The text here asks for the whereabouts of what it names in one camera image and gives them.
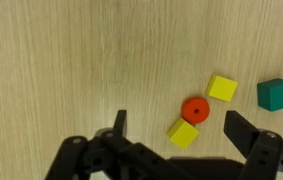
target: green cube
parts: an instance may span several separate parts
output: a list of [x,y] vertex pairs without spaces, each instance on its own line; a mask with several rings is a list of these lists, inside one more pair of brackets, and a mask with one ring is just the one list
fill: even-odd
[[283,79],[258,83],[258,105],[269,111],[283,109]]

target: yellow cube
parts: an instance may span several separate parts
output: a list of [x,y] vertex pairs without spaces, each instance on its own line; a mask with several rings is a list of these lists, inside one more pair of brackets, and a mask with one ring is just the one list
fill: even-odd
[[207,89],[207,94],[224,101],[231,101],[237,86],[238,83],[233,80],[213,75]]
[[180,118],[168,132],[170,141],[181,148],[187,148],[198,136],[199,131],[183,118]]

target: wood grain surface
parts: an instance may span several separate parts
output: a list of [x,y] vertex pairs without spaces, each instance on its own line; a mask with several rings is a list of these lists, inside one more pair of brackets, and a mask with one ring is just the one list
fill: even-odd
[[[239,83],[231,102],[206,96],[213,74]],[[257,106],[256,84],[276,77],[283,0],[0,0],[0,180],[43,179],[64,138],[91,139],[118,109],[128,138],[165,158],[244,162],[225,112],[283,136],[283,110]],[[182,150],[166,133],[191,96],[211,113]]]

